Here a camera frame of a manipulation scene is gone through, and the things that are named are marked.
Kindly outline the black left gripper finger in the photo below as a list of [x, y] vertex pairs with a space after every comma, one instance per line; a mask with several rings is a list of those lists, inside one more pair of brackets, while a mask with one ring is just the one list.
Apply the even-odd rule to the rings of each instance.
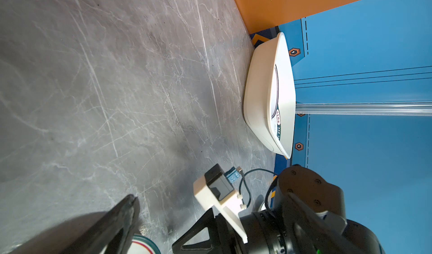
[[63, 254], [126, 254], [140, 212], [139, 199], [129, 194], [62, 250]]

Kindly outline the white plate red characters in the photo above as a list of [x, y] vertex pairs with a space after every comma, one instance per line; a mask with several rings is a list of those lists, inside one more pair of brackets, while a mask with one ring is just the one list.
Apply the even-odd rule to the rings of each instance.
[[135, 234], [127, 254], [161, 254], [161, 251], [152, 240]]

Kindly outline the green lettered rim plate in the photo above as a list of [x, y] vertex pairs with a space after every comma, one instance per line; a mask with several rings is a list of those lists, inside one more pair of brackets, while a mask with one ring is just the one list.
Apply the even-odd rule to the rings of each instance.
[[279, 110], [279, 73], [277, 66], [274, 66], [272, 85], [271, 85], [271, 126], [272, 131], [280, 140], [281, 137], [281, 120], [280, 120], [280, 110]]

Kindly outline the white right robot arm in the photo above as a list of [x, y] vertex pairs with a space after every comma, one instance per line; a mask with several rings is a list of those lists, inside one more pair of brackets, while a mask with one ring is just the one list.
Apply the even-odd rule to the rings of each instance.
[[345, 214], [344, 193], [294, 165], [276, 175], [264, 210], [247, 206], [230, 176], [214, 165], [193, 184], [205, 214], [172, 246], [175, 254], [382, 254], [377, 236]]

